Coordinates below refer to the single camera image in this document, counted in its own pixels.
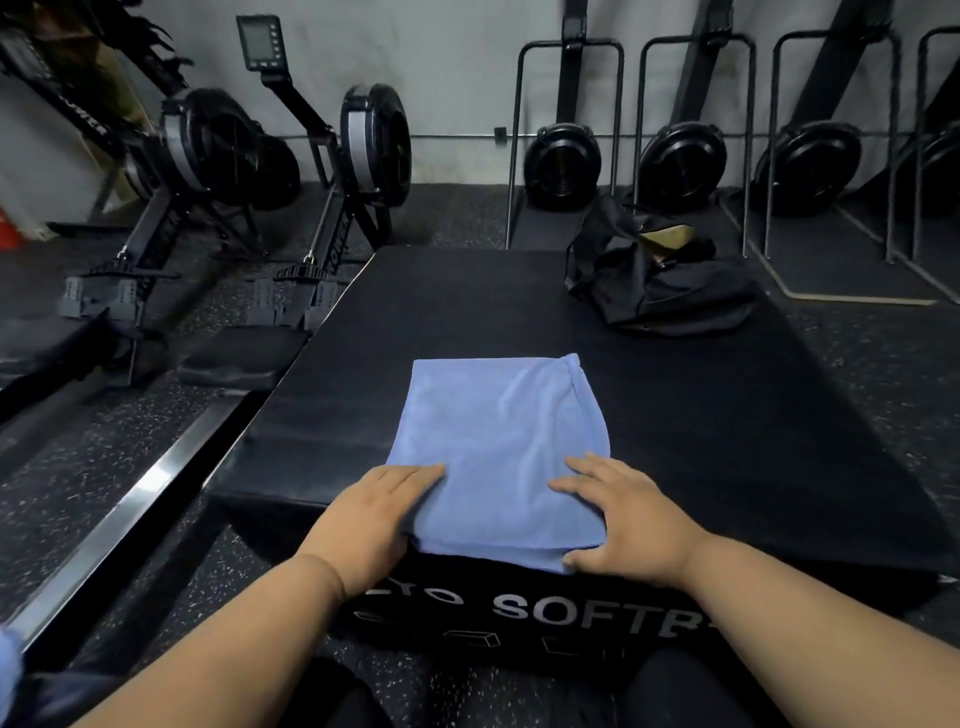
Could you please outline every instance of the forearm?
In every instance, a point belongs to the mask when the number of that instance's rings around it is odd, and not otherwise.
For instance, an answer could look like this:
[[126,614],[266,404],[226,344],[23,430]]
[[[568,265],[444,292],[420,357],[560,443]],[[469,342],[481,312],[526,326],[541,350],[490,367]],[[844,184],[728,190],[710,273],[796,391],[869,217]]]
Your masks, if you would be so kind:
[[684,587],[797,728],[960,716],[960,651],[754,548],[710,539]]
[[257,579],[78,723],[253,728],[282,713],[343,587],[296,556]]

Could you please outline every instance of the monitor screen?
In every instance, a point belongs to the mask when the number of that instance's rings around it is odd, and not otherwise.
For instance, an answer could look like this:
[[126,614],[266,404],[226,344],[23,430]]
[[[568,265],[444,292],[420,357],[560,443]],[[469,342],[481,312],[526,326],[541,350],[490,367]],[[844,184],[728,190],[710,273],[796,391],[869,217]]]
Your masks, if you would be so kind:
[[270,34],[270,24],[267,22],[244,23],[244,38],[247,41],[247,55],[250,61],[276,61],[277,52],[274,39]]

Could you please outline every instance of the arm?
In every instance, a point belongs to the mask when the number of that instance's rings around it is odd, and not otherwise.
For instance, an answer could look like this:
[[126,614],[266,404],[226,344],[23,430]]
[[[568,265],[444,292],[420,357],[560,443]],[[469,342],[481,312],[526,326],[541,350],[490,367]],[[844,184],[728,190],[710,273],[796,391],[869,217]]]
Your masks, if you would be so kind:
[[257,579],[84,717],[79,728],[276,723],[337,607],[406,550],[400,520],[443,466],[374,468],[320,516],[293,558]]
[[603,509],[607,542],[573,569],[688,592],[797,728],[940,728],[960,719],[960,650],[766,554],[707,533],[643,473],[568,458],[552,481]]

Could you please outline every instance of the black pants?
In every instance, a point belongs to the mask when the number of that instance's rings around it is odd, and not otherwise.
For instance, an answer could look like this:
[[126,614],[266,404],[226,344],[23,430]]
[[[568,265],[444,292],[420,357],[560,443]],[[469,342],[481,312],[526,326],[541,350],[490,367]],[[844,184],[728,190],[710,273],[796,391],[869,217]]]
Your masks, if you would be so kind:
[[[747,669],[725,652],[702,657],[680,647],[653,653],[609,712],[561,704],[551,728],[789,728]],[[281,728],[391,728],[370,689],[337,663],[316,659],[304,673]]]
[[[32,675],[18,691],[10,728],[65,728],[120,684],[115,678]],[[653,653],[608,710],[576,700],[555,706],[550,728],[789,728],[732,653],[702,657],[667,646]],[[370,688],[346,667],[317,658],[303,674],[280,728],[393,728]]]

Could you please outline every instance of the black gym bag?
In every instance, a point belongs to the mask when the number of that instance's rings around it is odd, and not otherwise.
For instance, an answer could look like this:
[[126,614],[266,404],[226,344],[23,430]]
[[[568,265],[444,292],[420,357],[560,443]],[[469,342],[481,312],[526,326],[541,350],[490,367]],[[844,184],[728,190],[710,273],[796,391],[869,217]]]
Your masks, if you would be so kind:
[[694,336],[740,326],[756,286],[741,261],[689,225],[633,213],[608,194],[587,209],[566,249],[566,288],[604,322],[633,331]]

